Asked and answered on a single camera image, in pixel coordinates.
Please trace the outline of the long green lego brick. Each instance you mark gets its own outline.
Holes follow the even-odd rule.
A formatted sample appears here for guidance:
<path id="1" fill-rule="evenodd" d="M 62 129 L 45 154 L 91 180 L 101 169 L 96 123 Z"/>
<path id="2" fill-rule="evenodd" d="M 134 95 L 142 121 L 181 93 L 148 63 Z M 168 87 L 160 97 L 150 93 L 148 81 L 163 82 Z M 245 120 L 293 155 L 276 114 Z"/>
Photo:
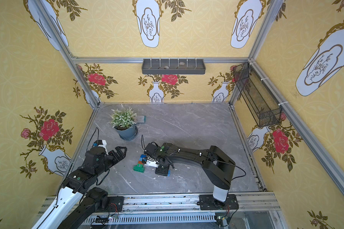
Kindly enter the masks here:
<path id="1" fill-rule="evenodd" d="M 136 172 L 140 172 L 140 173 L 144 173 L 145 172 L 145 168 L 143 164 L 137 164 L 133 167 L 133 170 Z"/>

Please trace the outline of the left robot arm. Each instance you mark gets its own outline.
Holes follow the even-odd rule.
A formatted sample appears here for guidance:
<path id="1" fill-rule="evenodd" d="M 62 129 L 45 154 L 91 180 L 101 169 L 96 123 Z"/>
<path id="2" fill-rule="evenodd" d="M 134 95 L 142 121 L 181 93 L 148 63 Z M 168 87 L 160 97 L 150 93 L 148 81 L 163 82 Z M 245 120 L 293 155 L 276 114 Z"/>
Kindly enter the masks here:
<path id="1" fill-rule="evenodd" d="M 82 166 L 70 173 L 59 187 L 52 204 L 34 224 L 34 229 L 77 229 L 93 213 L 109 208 L 108 192 L 92 185 L 98 177 L 123 160 L 126 147 L 107 152 L 103 145 L 85 154 Z"/>

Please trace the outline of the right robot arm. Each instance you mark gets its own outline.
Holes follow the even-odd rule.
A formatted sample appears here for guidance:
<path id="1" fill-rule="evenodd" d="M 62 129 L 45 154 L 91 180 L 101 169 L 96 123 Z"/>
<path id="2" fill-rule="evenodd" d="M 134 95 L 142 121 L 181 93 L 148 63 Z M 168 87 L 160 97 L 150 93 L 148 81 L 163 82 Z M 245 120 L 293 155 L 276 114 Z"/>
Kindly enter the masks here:
<path id="1" fill-rule="evenodd" d="M 214 185 L 215 201 L 226 202 L 231 188 L 236 163 L 219 147 L 209 149 L 182 148 L 171 143 L 161 146 L 154 142 L 144 148 L 144 153 L 156 162 L 155 174 L 167 176 L 174 163 L 183 163 L 202 168 Z"/>

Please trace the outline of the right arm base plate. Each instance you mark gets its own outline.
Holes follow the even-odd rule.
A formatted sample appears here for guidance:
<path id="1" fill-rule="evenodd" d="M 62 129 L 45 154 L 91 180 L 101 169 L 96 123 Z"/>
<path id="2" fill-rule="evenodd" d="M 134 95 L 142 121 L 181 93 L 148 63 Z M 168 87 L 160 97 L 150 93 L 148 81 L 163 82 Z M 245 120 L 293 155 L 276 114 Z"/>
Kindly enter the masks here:
<path id="1" fill-rule="evenodd" d="M 200 195 L 197 205 L 200 210 L 237 210 L 239 204 L 236 195 L 228 194 L 225 202 L 216 200 L 213 195 Z"/>

